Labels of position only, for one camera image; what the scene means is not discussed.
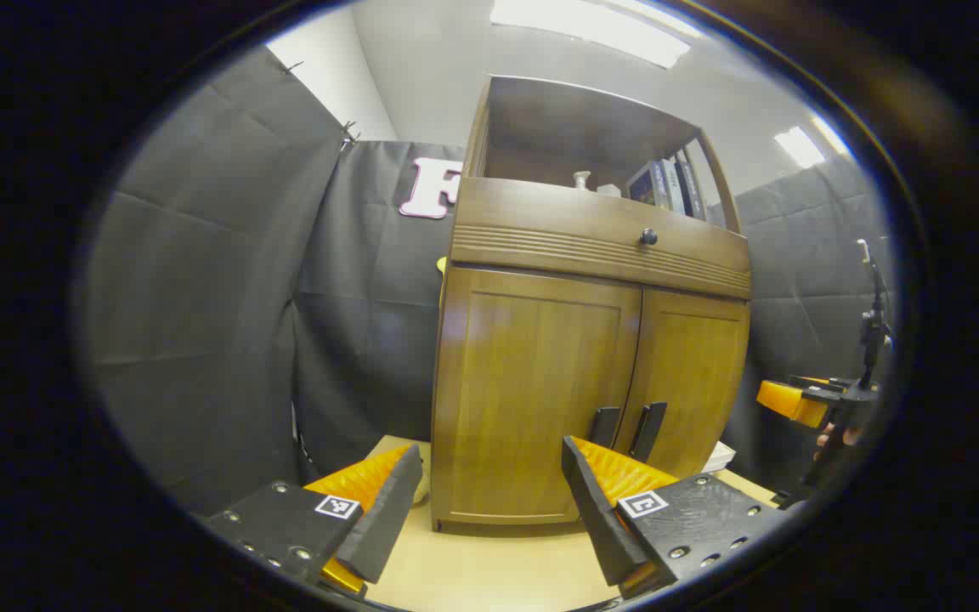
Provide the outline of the black backdrop cloth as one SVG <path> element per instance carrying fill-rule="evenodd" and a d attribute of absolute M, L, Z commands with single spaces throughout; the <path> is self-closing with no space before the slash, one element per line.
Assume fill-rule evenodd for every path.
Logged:
<path fill-rule="evenodd" d="M 178 503 L 214 513 L 269 481 L 336 472 L 384 435 L 431 442 L 440 302 L 466 147 L 349 144 L 271 50 L 223 67 L 144 139 L 105 198 L 81 282 L 84 360 L 106 410 Z M 751 341 L 849 371 L 873 282 L 897 272 L 853 162 L 808 172 L 769 248 L 735 205 Z"/>

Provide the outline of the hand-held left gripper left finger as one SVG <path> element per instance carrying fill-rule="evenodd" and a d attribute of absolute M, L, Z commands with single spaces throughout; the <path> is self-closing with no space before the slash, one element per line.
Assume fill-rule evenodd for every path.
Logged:
<path fill-rule="evenodd" d="M 361 596 L 391 558 L 422 468 L 408 443 L 310 484 L 273 481 L 201 523 L 292 580 Z"/>

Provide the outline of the small ceiling light panel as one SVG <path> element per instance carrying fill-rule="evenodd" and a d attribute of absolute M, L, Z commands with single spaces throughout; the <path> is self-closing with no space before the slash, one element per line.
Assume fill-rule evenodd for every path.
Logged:
<path fill-rule="evenodd" d="M 824 163 L 823 152 L 812 142 L 811 137 L 801 127 L 792 127 L 788 131 L 773 136 L 778 147 L 801 169 L 809 169 Z"/>

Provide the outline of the grey white book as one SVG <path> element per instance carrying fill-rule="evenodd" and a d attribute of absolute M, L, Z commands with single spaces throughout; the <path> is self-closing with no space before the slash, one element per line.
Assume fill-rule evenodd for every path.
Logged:
<path fill-rule="evenodd" d="M 687 214 L 687 210 L 685 210 L 687 199 L 683 197 L 681 181 L 679 174 L 677 174 L 677 164 L 670 159 L 660 159 L 659 161 L 664 172 L 665 191 L 667 191 L 670 209 L 677 214 Z"/>

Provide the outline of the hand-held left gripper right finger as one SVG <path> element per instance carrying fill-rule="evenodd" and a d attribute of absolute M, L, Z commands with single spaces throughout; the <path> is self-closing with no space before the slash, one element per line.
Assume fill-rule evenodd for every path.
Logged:
<path fill-rule="evenodd" d="M 633 599 L 741 557 L 785 518 L 719 478 L 676 478 L 567 435 L 561 472 L 607 584 Z"/>

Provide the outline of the wooden cabinet door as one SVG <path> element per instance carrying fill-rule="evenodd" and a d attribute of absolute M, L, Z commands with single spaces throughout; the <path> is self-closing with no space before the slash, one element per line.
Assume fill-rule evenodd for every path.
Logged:
<path fill-rule="evenodd" d="M 642 407 L 668 404 L 647 461 L 682 478 L 704 467 L 737 399 L 749 341 L 746 301 L 642 290 L 636 363 L 614 450 L 628 456 Z"/>
<path fill-rule="evenodd" d="M 642 294 L 633 284 L 450 266 L 433 392 L 433 523 L 579 518 L 561 442 L 625 406 Z"/>

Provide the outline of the wooden double-door shoe cabinet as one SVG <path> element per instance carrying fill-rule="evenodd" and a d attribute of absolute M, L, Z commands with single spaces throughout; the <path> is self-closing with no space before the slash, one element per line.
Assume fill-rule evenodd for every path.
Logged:
<path fill-rule="evenodd" d="M 633 201 L 645 163 L 685 150 L 706 221 Z M 574 172 L 590 171 L 588 190 Z M 596 193 L 614 184 L 622 197 Z M 642 230 L 658 243 L 640 243 Z M 749 242 L 710 140 L 696 125 L 617 94 L 494 75 L 462 164 L 450 266 L 633 284 L 750 306 Z"/>

